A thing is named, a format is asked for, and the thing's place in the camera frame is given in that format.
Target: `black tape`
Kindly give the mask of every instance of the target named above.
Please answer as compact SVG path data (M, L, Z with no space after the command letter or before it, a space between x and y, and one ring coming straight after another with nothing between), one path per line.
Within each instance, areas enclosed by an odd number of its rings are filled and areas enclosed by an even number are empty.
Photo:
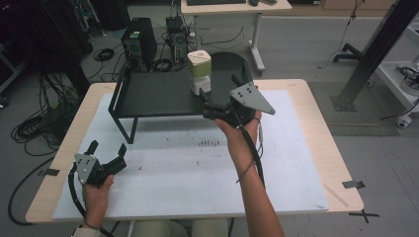
M370 223L370 221L368 220L368 217L380 217L379 214L374 214L374 213L366 213L363 209L361 210L361 213L349 213L349 215L353 215L353 216L362 216L367 223Z
M47 169L46 171L45 171L45 175L47 176L47 175L49 175L49 176L57 176L58 175L58 173L59 173L59 170L54 170L54 169Z
M365 188L366 185L364 185L364 182L359 181L347 181L347 182L343 182L342 183L343 187L345 187L345 189L350 189L350 188L357 188L357 190Z

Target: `wooden table edge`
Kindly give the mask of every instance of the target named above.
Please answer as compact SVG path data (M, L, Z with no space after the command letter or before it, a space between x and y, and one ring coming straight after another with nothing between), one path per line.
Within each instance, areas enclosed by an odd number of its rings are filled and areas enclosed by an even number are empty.
M329 202L328 212L348 212L363 209L364 203L358 191L355 188L346 190L341 184L345 181L351 181L351 175L307 83L301 79L272 79L255 80L255 84L259 86L260 90L289 91L314 165ZM74 154L79 150L83 137L90 125L90 122L86 121L93 119L102 95L113 93L115 87L116 83L91 85L74 118L73 124L70 126L61 147L55 155L58 158L55 158L50 165L50 169L56 169L60 172L56 177L46 176L44 178L27 212L27 221L32 223L54 221L52 215L58 204L61 191L63 188L68 188L64 182L73 162ZM52 192L50 187L55 187L55 192Z

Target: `black computer tower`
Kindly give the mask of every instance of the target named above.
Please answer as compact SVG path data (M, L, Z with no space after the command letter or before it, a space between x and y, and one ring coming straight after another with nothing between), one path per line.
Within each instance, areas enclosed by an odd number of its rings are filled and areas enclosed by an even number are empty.
M166 28L174 63L186 63L188 61L188 32L182 18L179 16L166 18Z
M149 18L133 18L121 38L131 71L150 71L157 53L157 42Z

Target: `white desk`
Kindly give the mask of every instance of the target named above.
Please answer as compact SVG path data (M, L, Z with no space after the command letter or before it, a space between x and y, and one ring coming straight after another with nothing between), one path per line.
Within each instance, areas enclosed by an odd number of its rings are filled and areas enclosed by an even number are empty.
M351 175L327 128L313 96L303 80L255 81L261 90L287 90L293 101L302 132L329 204L330 212L359 211L364 204L356 189L345 189L342 182ZM57 176L46 176L27 213L30 222L51 222L58 199L65 184L67 171L74 154L106 93L113 93L116 83L98 83L91 86L72 125L70 126L50 168L60 170Z
M215 22L218 26L254 26L253 39L249 41L253 58L260 73L265 71L262 57L258 50L258 37L261 26L262 14L268 12L278 12L290 10L292 6L287 0L278 0L274 6L269 6L259 2L258 6L245 4L221 4L206 6L188 6L187 0L181 0L181 11L185 16L194 16L195 25L195 43L196 48L201 49L199 37L200 26L203 21ZM252 15L253 18L246 18L246 15Z

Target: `white paper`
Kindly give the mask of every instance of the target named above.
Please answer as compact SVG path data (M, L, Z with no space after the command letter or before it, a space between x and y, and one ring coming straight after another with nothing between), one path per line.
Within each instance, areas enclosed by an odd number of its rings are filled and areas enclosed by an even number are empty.
M266 190L277 213L326 211L328 203L287 91L262 91L276 110L263 114L262 164ZM237 175L224 134L202 117L140 118L133 144L127 144L101 100L79 153L92 140L101 164L116 158L126 144L127 167L116 175L107 217L191 218L244 215ZM123 119L130 131L132 119ZM80 195L80 184L75 181ZM68 185L54 219L77 219Z

